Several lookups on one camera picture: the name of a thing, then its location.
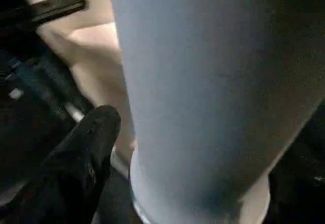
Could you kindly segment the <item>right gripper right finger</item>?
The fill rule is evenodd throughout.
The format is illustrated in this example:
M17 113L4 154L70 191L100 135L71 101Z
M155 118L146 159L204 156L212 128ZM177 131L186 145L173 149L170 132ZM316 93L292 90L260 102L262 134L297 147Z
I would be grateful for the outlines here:
M295 141L269 174L266 223L324 223L324 152Z

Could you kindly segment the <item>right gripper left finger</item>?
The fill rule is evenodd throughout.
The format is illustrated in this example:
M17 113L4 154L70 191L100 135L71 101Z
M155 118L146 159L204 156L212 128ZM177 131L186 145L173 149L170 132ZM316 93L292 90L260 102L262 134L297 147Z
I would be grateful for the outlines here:
M1 206L1 223L91 223L120 127L121 117L110 105L86 114Z

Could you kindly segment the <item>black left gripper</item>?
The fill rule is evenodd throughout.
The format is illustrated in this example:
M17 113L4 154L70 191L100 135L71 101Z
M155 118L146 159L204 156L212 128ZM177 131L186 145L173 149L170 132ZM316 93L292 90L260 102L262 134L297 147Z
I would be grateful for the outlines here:
M91 102L64 59L37 34L44 23L82 11L86 0L1 3L1 131L69 127Z

